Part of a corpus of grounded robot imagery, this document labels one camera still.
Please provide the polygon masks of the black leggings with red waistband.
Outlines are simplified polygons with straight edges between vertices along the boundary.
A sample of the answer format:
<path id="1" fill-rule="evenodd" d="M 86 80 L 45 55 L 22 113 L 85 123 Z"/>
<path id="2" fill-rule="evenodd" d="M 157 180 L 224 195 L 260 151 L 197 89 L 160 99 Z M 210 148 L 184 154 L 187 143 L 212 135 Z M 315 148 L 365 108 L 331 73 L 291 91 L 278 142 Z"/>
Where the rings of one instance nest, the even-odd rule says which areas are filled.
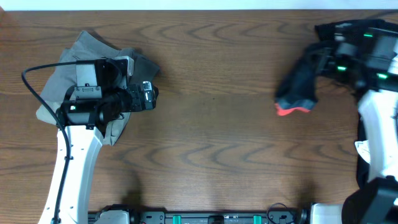
<path id="1" fill-rule="evenodd" d="M 331 78 L 335 73 L 335 51 L 338 44 L 326 40 L 309 45 L 298 58 L 288 75 L 281 81 L 274 102 L 279 116 L 294 111 L 311 111 L 316 97 L 317 77 Z"/>

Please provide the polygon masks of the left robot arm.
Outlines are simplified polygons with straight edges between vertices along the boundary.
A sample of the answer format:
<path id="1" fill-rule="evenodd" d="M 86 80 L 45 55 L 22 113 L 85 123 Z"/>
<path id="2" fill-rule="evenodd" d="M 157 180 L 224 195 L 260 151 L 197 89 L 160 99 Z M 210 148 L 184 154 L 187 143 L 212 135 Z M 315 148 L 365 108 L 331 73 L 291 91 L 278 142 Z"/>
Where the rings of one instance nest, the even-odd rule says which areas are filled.
<path id="1" fill-rule="evenodd" d="M 153 110 L 160 68 L 131 57 L 78 60 L 76 84 L 56 110 L 58 153 L 40 223 L 88 223 L 96 159 L 112 121 L 125 113 Z"/>

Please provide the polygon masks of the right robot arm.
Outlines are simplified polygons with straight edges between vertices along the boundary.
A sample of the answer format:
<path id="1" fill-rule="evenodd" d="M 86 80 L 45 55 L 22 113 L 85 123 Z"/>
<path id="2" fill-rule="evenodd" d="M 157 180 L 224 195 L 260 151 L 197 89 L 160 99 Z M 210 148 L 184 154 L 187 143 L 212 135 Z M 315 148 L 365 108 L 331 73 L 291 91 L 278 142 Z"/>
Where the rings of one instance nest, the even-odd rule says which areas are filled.
<path id="1" fill-rule="evenodd" d="M 342 205 L 316 203 L 310 223 L 397 223 L 397 25 L 356 21 L 317 26 L 320 39 L 339 43 L 335 58 L 346 65 L 358 96 L 361 142 L 369 151 L 360 189 Z"/>

